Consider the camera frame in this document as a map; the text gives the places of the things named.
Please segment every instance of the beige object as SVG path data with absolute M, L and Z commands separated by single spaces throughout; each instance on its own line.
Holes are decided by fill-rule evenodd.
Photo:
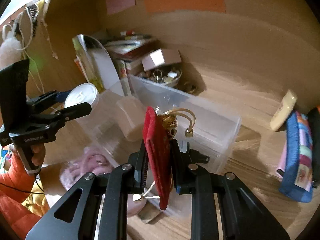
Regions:
M 284 124 L 284 122 L 287 120 L 288 116 L 292 112 L 297 100 L 298 100 L 297 95 L 293 91 L 288 90 L 288 92 L 282 99 L 282 102 L 278 110 L 276 111 L 275 115 L 271 119 L 271 122 L 270 122 L 271 130 L 275 132 Z
M 145 71 L 179 62 L 181 62 L 181 57 L 179 51 L 175 49 L 158 49 L 142 60 Z
M 123 97 L 116 103 L 116 121 L 129 142 L 142 139 L 146 109 L 135 97 Z

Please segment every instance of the blue pouch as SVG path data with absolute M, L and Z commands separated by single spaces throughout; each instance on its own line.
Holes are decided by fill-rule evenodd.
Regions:
M 306 116 L 293 111 L 286 125 L 287 160 L 279 191 L 295 201 L 308 203 L 312 200 L 312 139 L 308 121 Z

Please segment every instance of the black cover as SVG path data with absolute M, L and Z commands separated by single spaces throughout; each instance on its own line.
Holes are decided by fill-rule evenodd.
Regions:
M 317 107 L 315 107 L 308 113 L 308 121 L 313 141 L 313 187 L 317 188 L 320 183 L 320 113 Z
M 27 81 L 29 59 L 21 60 L 0 70 L 0 108 L 3 126 L 0 130 L 0 144 L 12 143 L 9 129 L 23 121 L 27 115 Z

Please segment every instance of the yellow fabric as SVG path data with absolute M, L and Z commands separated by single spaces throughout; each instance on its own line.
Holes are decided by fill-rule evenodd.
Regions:
M 42 188 L 41 181 L 38 180 L 39 186 Z M 36 182 L 33 184 L 31 192 L 43 193 L 42 190 L 38 187 Z M 30 210 L 33 214 L 42 217 L 50 209 L 45 195 L 41 194 L 30 194 L 25 201 L 22 202 L 22 205 Z

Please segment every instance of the gold charm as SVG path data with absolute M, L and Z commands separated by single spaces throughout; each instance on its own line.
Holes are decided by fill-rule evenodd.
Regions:
M 187 116 L 186 114 L 183 114 L 183 113 L 180 113 L 180 112 L 187 112 L 187 113 L 191 114 L 192 117 L 193 117 L 193 120 L 189 116 Z M 188 138 L 189 137 L 193 137 L 193 127 L 194 127 L 195 122 L 196 122 L 195 114 L 192 111 L 188 110 L 188 109 L 177 108 L 177 109 L 172 109 L 170 111 L 167 111 L 167 112 L 165 112 L 163 114 L 158 115 L 158 118 L 161 121 L 162 126 L 167 131 L 169 140 L 172 140 L 174 138 L 174 136 L 176 135 L 176 133 L 177 133 L 177 130 L 176 130 L 176 128 L 178 126 L 177 115 L 178 116 L 182 116 L 182 117 L 184 117 L 184 118 L 189 120 L 190 124 L 189 124 L 189 128 L 186 129 L 186 131 L 185 131 L 185 136 L 188 137 Z
M 166 129 L 177 128 L 178 126 L 177 116 L 173 114 L 159 116 L 159 118 L 162 121 L 162 126 Z
M 193 130 L 186 129 L 185 135 L 187 138 L 193 137 Z

